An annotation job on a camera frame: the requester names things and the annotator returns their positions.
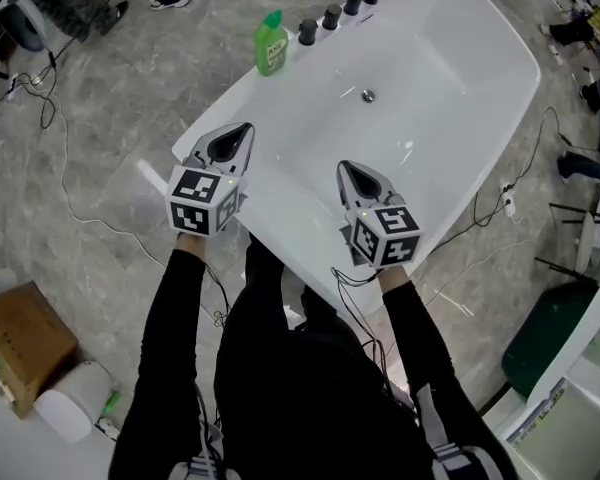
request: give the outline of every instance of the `faucet knob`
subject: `faucet knob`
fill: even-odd
[[[304,46],[311,46],[316,42],[316,30],[318,30],[318,23],[316,20],[302,20],[302,23],[300,23],[300,36],[298,37],[298,42]]]
[[[358,14],[361,3],[362,0],[347,0],[347,3],[344,5],[344,13],[348,16],[355,16]]]
[[[327,7],[324,12],[324,19],[322,20],[322,28],[327,30],[335,30],[338,28],[338,21],[342,14],[342,7],[336,4],[331,4]]]

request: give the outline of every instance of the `cardboard box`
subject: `cardboard box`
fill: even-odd
[[[0,377],[24,418],[78,340],[31,282],[0,295]]]

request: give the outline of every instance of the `person's arm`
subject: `person's arm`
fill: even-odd
[[[195,346],[204,239],[181,235],[149,310],[138,382],[109,479],[167,479],[201,450]]]
[[[428,384],[449,442],[482,448],[495,461],[503,478],[517,478],[509,455],[460,386],[442,335],[404,269],[393,267],[378,278],[411,398],[418,410],[416,395]]]

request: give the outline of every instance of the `dish soap bottle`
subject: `dish soap bottle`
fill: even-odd
[[[256,66],[262,76],[278,71],[287,60],[289,36],[281,27],[282,11],[268,14],[256,30]]]

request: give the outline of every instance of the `marble floor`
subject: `marble floor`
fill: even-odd
[[[251,68],[253,32],[267,12],[281,8],[285,25],[296,29],[302,18],[318,17],[327,4],[344,0],[192,0],[182,9],[159,13],[147,8],[147,0],[129,1],[129,13],[106,39],[94,36],[75,43],[59,61],[55,93],[62,100],[69,137],[64,180],[77,216],[103,219],[135,233],[166,263],[175,236],[163,198],[141,175],[138,162],[148,162],[168,178],[174,142]],[[493,208],[500,183],[512,180],[529,161],[548,105],[556,109],[561,131],[574,144],[594,146],[600,133],[600,116],[588,113],[576,83],[586,80],[582,66],[595,60],[589,52],[568,48],[559,64],[537,27],[559,20],[556,2],[566,7],[568,0],[493,1],[538,59],[542,83],[480,190],[479,215]],[[56,34],[56,51],[65,41]],[[43,55],[18,51],[9,69],[37,73],[46,63]],[[0,83],[0,95],[5,90]],[[70,215],[60,184],[65,124],[58,114],[49,129],[41,130],[41,103],[22,90],[0,103],[0,268],[10,267],[23,282],[34,280],[85,354],[110,371],[122,394],[114,413],[120,423],[133,393],[144,321],[163,270],[132,237]],[[588,206],[594,200],[592,181],[574,179],[565,186],[557,177],[554,161],[562,150],[549,113],[533,165],[516,186],[514,218],[499,213],[488,227],[473,228],[431,254],[414,275],[476,406],[503,384],[501,355],[532,304],[547,286],[564,281],[534,263],[533,256],[568,262],[574,254],[574,230],[555,226],[547,203]],[[450,234],[470,222],[468,208]],[[208,260],[231,300],[244,284],[247,244],[246,230],[232,222],[208,247]],[[300,285],[291,275],[284,280],[285,302],[292,307],[297,307]],[[223,305],[209,280],[202,305],[199,384],[213,408],[211,383],[221,332],[212,315]],[[391,377],[404,385],[386,312],[381,308],[369,320],[390,351]]]

